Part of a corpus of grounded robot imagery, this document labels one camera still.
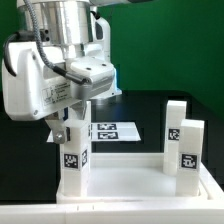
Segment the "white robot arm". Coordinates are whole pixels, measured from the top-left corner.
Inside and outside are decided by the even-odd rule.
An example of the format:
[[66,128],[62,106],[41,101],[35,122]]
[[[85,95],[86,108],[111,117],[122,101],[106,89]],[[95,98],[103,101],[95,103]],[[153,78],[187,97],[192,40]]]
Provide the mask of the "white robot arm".
[[64,110],[85,117],[91,99],[120,93],[110,25],[97,8],[137,0],[17,0],[23,26],[5,41],[4,107],[16,121],[44,119],[53,141],[71,139]]

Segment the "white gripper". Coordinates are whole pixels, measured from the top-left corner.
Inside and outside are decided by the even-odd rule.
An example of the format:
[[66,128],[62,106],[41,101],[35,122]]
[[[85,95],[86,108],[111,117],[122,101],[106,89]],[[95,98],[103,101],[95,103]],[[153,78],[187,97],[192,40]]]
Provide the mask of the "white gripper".
[[9,58],[16,76],[9,74],[2,65],[3,99],[8,116],[16,121],[45,117],[53,142],[68,142],[70,129],[65,126],[65,113],[60,110],[74,104],[71,107],[74,118],[87,119],[87,102],[72,95],[75,84],[43,63],[34,42],[10,43]]

